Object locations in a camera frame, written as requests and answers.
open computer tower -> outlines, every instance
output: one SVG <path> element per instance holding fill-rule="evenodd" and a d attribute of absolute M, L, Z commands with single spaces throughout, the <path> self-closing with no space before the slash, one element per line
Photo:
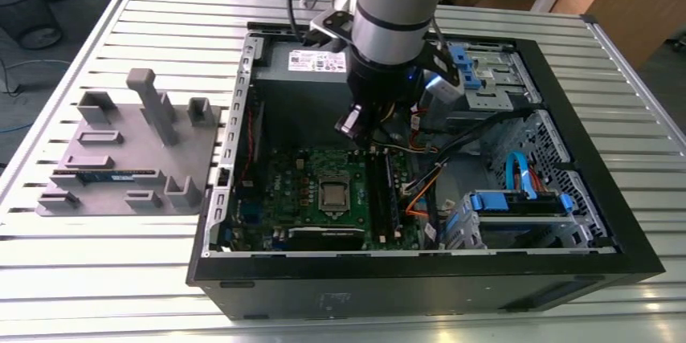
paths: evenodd
<path fill-rule="evenodd" d="M 540 311 L 663 272 L 535 42 L 448 35 L 466 96 L 388 111 L 359 149 L 346 53 L 248 29 L 188 269 L 231 319 Z"/>

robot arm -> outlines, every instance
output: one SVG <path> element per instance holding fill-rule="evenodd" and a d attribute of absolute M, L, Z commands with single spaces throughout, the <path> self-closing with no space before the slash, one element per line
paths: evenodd
<path fill-rule="evenodd" d="M 362 146 L 395 104 L 410 102 L 423 89 L 424 74 L 459 94 L 454 61 L 426 40 L 436 5 L 438 0 L 336 0 L 335 8 L 312 20 L 310 38 L 319 34 L 324 41 L 306 36 L 308 44 L 332 39 L 344 43 L 335 51 L 350 46 L 352 103 L 336 129 Z"/>

metal table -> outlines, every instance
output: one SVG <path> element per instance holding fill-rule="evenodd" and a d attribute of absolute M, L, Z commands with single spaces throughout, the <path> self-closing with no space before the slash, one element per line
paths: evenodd
<path fill-rule="evenodd" d="M 175 99 L 225 109 L 245 22 L 285 21 L 285 0 L 112 0 L 0 180 L 0 337 L 107 341 L 683 341 L 686 141 L 600 29 L 555 14 L 440 8 L 446 32 L 535 39 L 667 273 L 544 313 L 229 322 L 185 271 L 196 216 L 41 218 L 36 199 L 80 119 L 151 67 Z M 299 10 L 302 22 L 315 15 Z"/>

gray floor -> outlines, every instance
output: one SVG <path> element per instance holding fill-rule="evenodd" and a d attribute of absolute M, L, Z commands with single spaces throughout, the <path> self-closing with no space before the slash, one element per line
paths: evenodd
<path fill-rule="evenodd" d="M 9 65 L 29 59 L 71 60 L 88 36 L 101 11 L 109 0 L 65 0 L 52 4 L 57 20 L 63 24 L 65 38 L 52 48 L 41 51 L 24 51 L 0 32 L 0 57 Z M 24 85 L 24 93 L 17 98 L 0 94 L 0 132 L 28 124 L 36 118 L 52 89 L 63 74 L 63 66 L 36 64 L 17 68 L 12 76 Z M 686 130 L 686 53 L 673 53 L 667 46 L 661 48 L 650 62 L 641 69 L 641 76 L 649 84 L 665 108 Z M 25 130 L 0 133 L 0 162 L 8 162 L 25 135 Z"/>

green circuit board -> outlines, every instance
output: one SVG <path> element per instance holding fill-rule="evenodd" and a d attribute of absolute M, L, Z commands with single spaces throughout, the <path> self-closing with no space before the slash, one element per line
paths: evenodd
<path fill-rule="evenodd" d="M 372 235 L 368 209 L 366 153 L 339 149 L 273 151 L 269 155 L 264 200 L 243 238 L 252 251 L 279 250 L 275 232 L 290 227 L 364 230 L 364 249 L 407 249 L 416 244 L 416 228 L 399 229 L 398 241 L 380 243 Z M 406 156 L 391 157 L 395 185 L 406 182 Z"/>

